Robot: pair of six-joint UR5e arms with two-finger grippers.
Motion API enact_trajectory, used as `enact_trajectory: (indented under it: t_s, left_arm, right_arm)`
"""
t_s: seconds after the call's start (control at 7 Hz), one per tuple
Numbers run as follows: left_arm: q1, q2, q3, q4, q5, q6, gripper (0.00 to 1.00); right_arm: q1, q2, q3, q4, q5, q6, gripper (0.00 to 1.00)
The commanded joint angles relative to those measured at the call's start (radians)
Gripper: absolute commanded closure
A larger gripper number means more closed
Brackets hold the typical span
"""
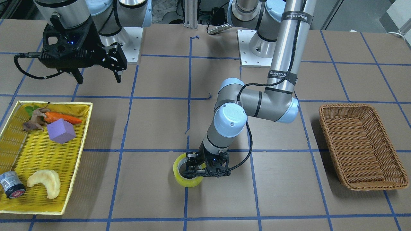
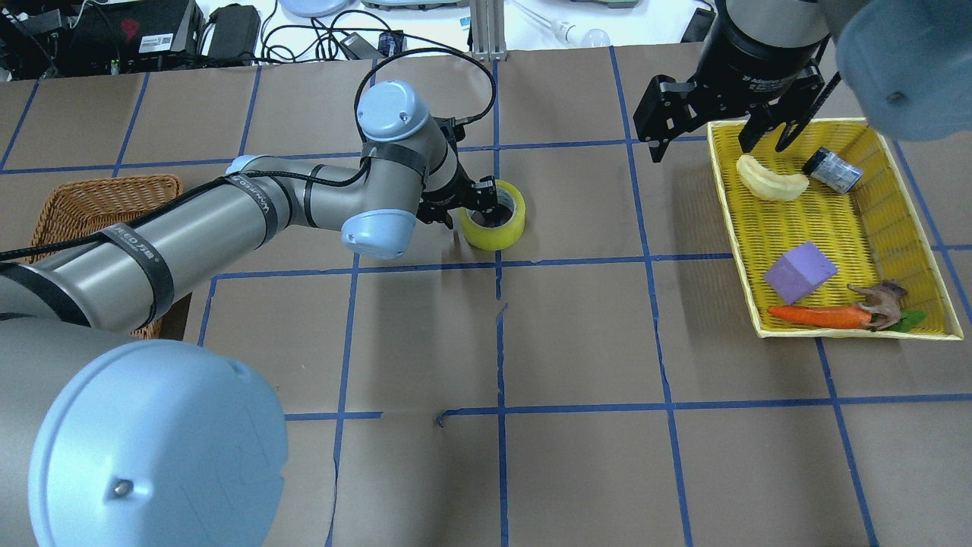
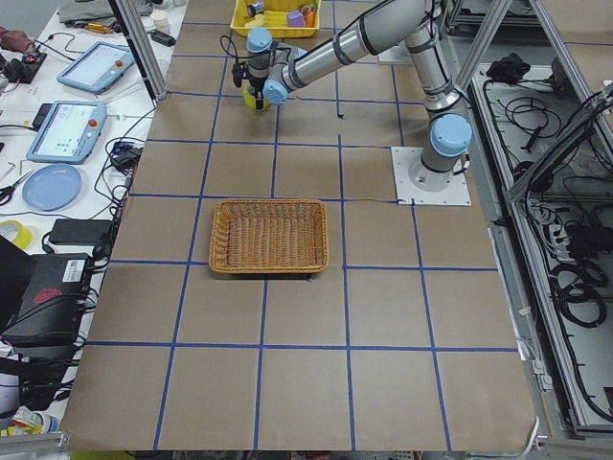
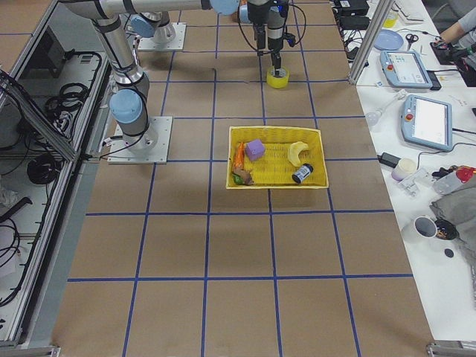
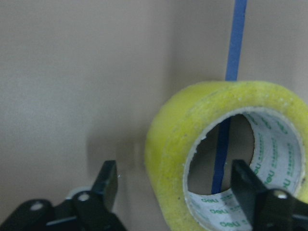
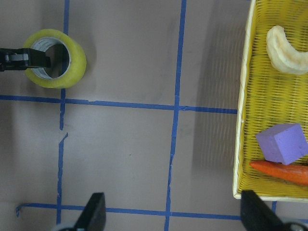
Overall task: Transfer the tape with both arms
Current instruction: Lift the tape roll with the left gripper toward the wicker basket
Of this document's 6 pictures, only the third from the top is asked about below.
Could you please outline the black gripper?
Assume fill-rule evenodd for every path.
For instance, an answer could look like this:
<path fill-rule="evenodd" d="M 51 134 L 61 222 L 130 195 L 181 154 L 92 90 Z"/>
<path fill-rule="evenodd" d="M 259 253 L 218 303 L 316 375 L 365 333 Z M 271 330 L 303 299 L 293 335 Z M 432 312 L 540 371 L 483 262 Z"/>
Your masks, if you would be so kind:
<path fill-rule="evenodd" d="M 263 109 L 264 96 L 263 88 L 267 80 L 267 73 L 255 74 L 251 71 L 247 73 L 247 79 L 249 82 L 248 93 L 253 97 L 255 101 L 255 108 L 257 110 Z"/>

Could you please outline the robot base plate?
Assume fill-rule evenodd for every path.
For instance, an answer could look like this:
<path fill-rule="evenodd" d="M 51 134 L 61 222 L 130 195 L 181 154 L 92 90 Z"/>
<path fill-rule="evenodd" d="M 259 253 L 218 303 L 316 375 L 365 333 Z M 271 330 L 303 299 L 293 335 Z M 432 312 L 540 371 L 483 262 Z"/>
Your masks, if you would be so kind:
<path fill-rule="evenodd" d="M 457 159 L 450 172 L 431 172 L 421 163 L 423 148 L 390 147 L 397 203 L 418 206 L 470 206 L 471 198 Z"/>

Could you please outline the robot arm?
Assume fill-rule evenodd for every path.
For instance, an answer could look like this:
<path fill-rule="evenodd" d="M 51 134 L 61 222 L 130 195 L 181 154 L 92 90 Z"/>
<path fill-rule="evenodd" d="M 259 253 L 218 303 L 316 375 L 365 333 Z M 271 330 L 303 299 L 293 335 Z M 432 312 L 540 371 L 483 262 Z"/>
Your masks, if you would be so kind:
<path fill-rule="evenodd" d="M 264 27 L 246 36 L 246 57 L 233 68 L 234 84 L 248 81 L 256 109 L 284 104 L 288 95 L 366 56 L 415 69 L 429 116 L 428 142 L 417 167 L 452 175 L 472 129 L 458 111 L 464 92 L 454 82 L 441 49 L 437 1 L 381 1 L 330 39 L 307 51 L 281 43 Z"/>

